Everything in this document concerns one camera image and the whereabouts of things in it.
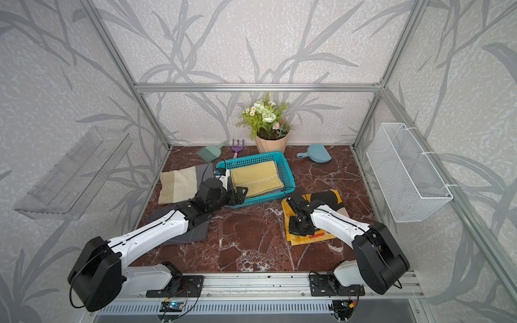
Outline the pale yellow pillowcase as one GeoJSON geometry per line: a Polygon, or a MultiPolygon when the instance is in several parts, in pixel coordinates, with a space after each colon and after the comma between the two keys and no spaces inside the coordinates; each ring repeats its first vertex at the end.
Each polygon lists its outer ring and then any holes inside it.
{"type": "Polygon", "coordinates": [[[230,173],[234,186],[248,188],[247,199],[284,188],[274,161],[234,168],[230,173]]]}

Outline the dark grey checked pillowcase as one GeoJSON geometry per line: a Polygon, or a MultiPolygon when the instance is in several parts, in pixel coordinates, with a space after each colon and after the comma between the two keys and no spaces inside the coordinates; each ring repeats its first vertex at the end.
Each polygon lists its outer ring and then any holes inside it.
{"type": "MultiPolygon", "coordinates": [[[[156,221],[156,219],[159,219],[163,216],[165,216],[170,211],[174,210],[174,205],[167,205],[164,207],[157,208],[153,210],[149,215],[146,215],[144,217],[144,224],[147,225],[149,223],[152,223],[153,221],[156,221]]],[[[169,239],[165,241],[161,246],[174,246],[179,244],[189,244],[194,242],[200,242],[202,240],[205,240],[207,238],[209,225],[210,225],[211,218],[209,218],[206,222],[203,222],[199,226],[193,228],[191,231],[188,231],[187,233],[174,237],[172,239],[169,239]]]]}

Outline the orange cartoon pillowcase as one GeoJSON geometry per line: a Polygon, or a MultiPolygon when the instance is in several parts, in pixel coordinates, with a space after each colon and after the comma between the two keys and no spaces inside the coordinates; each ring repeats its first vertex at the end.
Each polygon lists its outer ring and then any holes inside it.
{"type": "MultiPolygon", "coordinates": [[[[315,198],[321,202],[325,202],[330,208],[338,212],[340,215],[343,215],[346,218],[350,218],[346,208],[343,205],[343,201],[336,190],[302,195],[302,198],[308,202],[312,201],[312,198],[315,198]]],[[[311,244],[336,238],[335,235],[332,235],[330,232],[321,229],[315,229],[314,234],[309,234],[306,236],[292,234],[289,228],[289,223],[291,219],[293,219],[293,222],[295,221],[295,212],[292,207],[289,206],[286,199],[282,200],[281,206],[284,211],[286,239],[292,246],[311,244]]]]}

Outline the teal plastic basket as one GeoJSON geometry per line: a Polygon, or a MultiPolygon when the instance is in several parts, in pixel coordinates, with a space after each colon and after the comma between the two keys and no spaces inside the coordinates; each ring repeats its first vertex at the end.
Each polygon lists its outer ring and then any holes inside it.
{"type": "Polygon", "coordinates": [[[234,170],[245,166],[260,164],[261,162],[270,161],[274,162],[277,175],[281,180],[282,184],[284,185],[284,188],[279,188],[271,192],[266,192],[257,197],[246,196],[244,203],[242,203],[241,205],[232,206],[233,209],[237,209],[240,207],[248,207],[251,205],[274,201],[286,197],[286,195],[290,194],[291,192],[294,192],[296,188],[293,174],[289,167],[288,161],[286,160],[284,154],[281,152],[260,153],[257,155],[251,155],[246,157],[238,157],[236,159],[219,161],[216,164],[217,168],[226,168],[229,170],[234,170]]]}

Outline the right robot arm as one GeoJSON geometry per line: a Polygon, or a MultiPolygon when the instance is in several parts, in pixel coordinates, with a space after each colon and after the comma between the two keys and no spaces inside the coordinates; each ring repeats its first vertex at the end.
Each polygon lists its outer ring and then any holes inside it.
{"type": "Polygon", "coordinates": [[[309,197],[293,192],[285,202],[294,213],[288,222],[290,234],[307,237],[324,230],[354,252],[354,260],[342,262],[320,277],[323,282],[314,284],[323,294],[343,296],[359,292],[364,285],[381,295],[391,287],[402,288],[400,278],[410,264],[384,224],[351,219],[333,191],[309,197]]]}

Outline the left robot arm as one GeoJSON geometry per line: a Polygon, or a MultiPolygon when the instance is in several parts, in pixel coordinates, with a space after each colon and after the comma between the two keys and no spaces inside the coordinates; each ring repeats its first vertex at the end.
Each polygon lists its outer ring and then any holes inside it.
{"type": "Polygon", "coordinates": [[[224,206],[241,205],[247,187],[233,184],[231,172],[204,180],[192,199],[174,205],[154,222],[128,234],[104,240],[97,236],[86,243],[67,279],[70,294],[75,294],[89,312],[109,305],[121,292],[164,289],[173,277],[165,265],[154,269],[129,270],[129,265],[151,249],[186,234],[205,223],[224,206]]]}

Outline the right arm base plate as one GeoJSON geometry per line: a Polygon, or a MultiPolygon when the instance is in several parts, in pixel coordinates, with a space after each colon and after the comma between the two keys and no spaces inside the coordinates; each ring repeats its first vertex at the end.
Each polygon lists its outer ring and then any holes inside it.
{"type": "Polygon", "coordinates": [[[325,274],[311,271],[308,273],[311,296],[365,296],[363,285],[344,286],[331,272],[325,274]]]}

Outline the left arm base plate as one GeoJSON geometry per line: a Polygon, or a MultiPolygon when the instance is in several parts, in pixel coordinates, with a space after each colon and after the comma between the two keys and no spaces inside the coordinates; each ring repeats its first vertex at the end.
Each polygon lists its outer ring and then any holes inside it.
{"type": "Polygon", "coordinates": [[[204,276],[202,275],[175,275],[162,289],[149,290],[146,292],[147,298],[174,298],[174,297],[193,297],[200,296],[203,288],[204,276]]]}

